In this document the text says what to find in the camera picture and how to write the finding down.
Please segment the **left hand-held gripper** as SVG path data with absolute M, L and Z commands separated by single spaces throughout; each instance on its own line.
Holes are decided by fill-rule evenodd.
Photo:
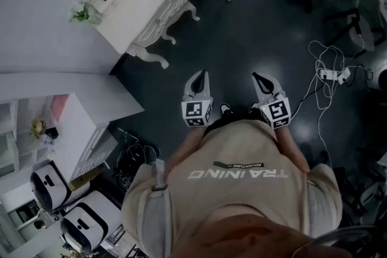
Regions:
M 188 127 L 206 127 L 213 112 L 209 73 L 202 69 L 195 73 L 184 88 L 187 94 L 181 102 L 183 120 Z

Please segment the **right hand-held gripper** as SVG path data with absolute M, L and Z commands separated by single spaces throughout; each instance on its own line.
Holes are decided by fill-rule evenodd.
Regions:
M 272 129 L 288 126 L 291 122 L 291 110 L 287 97 L 279 82 L 272 76 L 263 73 L 252 73 L 252 82 L 258 102 L 265 97 L 273 97 L 260 107 L 263 117 Z

